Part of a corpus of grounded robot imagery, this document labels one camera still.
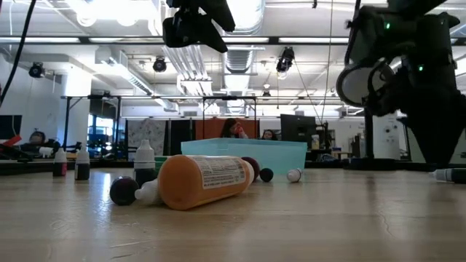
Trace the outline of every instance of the computer monitor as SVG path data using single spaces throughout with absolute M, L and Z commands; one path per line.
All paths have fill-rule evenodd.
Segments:
M 308 147 L 312 144 L 312 135 L 317 134 L 315 117 L 280 114 L 282 127 L 282 140 L 306 142 Z
M 0 116 L 0 140 L 9 140 L 20 134 L 23 116 Z

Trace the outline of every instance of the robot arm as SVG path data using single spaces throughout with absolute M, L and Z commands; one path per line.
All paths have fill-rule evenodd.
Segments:
M 389 1 L 364 6 L 351 28 L 346 67 L 337 81 L 340 98 L 375 116 L 397 110 L 429 163 L 449 163 L 466 127 L 466 98 L 457 90 L 449 29 L 456 17 L 424 15 L 445 0 Z M 389 64 L 401 59 L 393 72 Z

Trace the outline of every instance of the person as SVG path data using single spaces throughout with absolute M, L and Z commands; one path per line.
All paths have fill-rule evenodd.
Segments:
M 221 138 L 248 138 L 241 124 L 236 119 L 229 118 L 225 121 L 224 127 L 221 130 Z
M 262 140 L 278 140 L 277 135 L 271 130 L 264 130 Z

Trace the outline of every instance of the white bottle cap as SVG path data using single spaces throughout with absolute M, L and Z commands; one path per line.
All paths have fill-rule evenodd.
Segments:
M 55 159 L 53 160 L 54 163 L 66 163 L 68 160 L 66 159 L 66 152 L 63 148 L 59 148 L 57 153 L 55 153 Z
M 89 152 L 87 152 L 84 146 L 81 147 L 81 150 L 78 152 L 78 157 L 76 158 L 77 164 L 89 164 Z
M 141 189 L 136 190 L 134 196 L 141 200 L 145 205 L 162 205 L 163 200 L 159 193 L 159 182 L 152 180 L 145 182 Z
M 154 149 L 152 149 L 149 140 L 145 139 L 141 141 L 141 146 L 136 150 L 136 156 L 134 158 L 135 169 L 154 168 L 155 169 L 155 155 Z
M 436 170 L 431 174 L 437 181 L 451 182 L 451 169 Z
M 41 154 L 43 157 L 50 157 L 53 153 L 53 148 L 47 148 L 47 147 L 40 147 L 39 148 L 39 154 Z
M 295 169 L 288 171 L 288 173 L 286 174 L 286 178 L 291 183 L 299 182 L 299 180 L 301 179 L 301 170 L 298 168 L 295 168 Z

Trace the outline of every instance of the fluorescent light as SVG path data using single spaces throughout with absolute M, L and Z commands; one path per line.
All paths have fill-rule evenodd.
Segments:
M 147 42 L 150 43 L 163 43 L 163 38 L 161 36 L 150 36 L 150 37 L 90 37 L 89 41 L 92 43 L 141 43 Z
M 348 44 L 347 37 L 280 37 L 279 43 L 300 43 L 300 44 Z
M 19 43 L 21 41 L 20 37 L 0 37 L 0 43 Z M 79 43 L 77 37 L 26 37 L 26 43 Z
M 152 97 L 154 99 L 190 99 L 190 100 L 199 100 L 202 99 L 202 96 L 190 96 L 190 95 L 155 95 Z
M 268 37 L 237 37 L 237 36 L 224 36 L 222 37 L 225 43 L 267 43 Z
M 152 99 L 150 96 L 122 96 L 125 100 Z

